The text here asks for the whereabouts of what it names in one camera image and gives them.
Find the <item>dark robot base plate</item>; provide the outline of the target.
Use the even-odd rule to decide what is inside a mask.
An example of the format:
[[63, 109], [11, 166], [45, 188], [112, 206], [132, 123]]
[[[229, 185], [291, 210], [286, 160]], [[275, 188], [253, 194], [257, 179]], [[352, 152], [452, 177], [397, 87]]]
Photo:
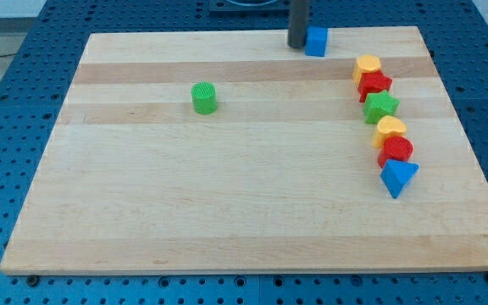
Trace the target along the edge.
[[284, 12], [290, 0], [209, 0], [210, 14]]

